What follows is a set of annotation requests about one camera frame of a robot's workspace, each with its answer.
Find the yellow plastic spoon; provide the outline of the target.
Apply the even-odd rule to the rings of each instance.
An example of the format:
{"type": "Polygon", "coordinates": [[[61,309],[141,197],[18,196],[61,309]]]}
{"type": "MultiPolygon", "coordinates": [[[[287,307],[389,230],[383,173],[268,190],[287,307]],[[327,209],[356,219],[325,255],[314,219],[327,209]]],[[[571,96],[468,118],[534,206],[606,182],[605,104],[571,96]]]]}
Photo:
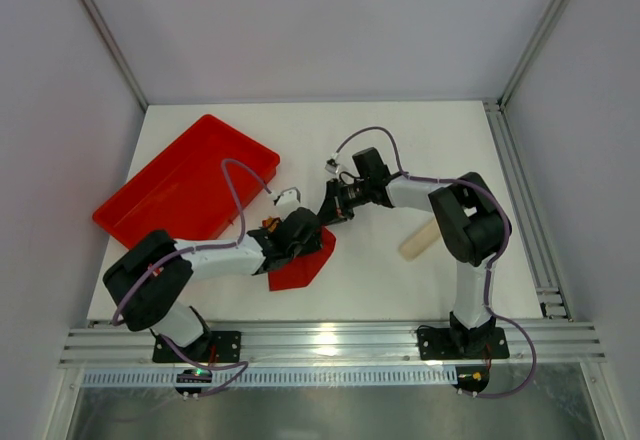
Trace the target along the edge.
{"type": "Polygon", "coordinates": [[[272,232],[281,222],[279,217],[268,217],[262,221],[262,227],[272,232]]]}

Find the red paper napkin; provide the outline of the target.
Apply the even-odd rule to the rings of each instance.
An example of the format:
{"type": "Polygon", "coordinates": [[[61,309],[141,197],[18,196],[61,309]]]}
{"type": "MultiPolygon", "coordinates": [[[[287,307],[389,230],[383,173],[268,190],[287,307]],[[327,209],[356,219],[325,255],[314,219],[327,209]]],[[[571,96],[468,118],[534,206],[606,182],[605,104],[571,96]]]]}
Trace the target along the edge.
{"type": "Polygon", "coordinates": [[[326,228],[319,232],[316,251],[296,257],[290,263],[268,273],[271,292],[306,288],[329,261],[336,246],[336,237],[326,228]]]}

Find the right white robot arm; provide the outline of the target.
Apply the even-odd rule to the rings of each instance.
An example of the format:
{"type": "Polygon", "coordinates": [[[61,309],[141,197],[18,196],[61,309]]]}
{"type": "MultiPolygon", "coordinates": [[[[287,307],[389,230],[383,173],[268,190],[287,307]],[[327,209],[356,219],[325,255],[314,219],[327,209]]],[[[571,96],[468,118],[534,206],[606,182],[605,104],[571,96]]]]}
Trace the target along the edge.
{"type": "Polygon", "coordinates": [[[375,204],[411,208],[434,215],[440,236],[456,260],[456,297],[447,327],[416,329],[422,360],[507,359],[505,332],[489,311],[494,256],[504,250],[511,224],[482,177],[469,172],[452,180],[424,180],[392,173],[375,148],[353,155],[358,175],[326,182],[319,208],[324,226],[354,218],[354,210],[375,204]]]}

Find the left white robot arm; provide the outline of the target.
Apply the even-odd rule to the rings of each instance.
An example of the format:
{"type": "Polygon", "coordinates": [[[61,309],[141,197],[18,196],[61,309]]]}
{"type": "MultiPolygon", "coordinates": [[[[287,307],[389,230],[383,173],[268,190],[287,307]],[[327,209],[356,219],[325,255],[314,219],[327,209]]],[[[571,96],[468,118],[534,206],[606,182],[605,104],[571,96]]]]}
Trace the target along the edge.
{"type": "Polygon", "coordinates": [[[205,354],[212,332],[195,308],[179,302],[189,283],[268,274],[321,246],[320,220],[304,207],[231,242],[178,240],[155,230],[103,276],[116,305],[111,323],[149,330],[176,356],[194,360],[205,354]]]}

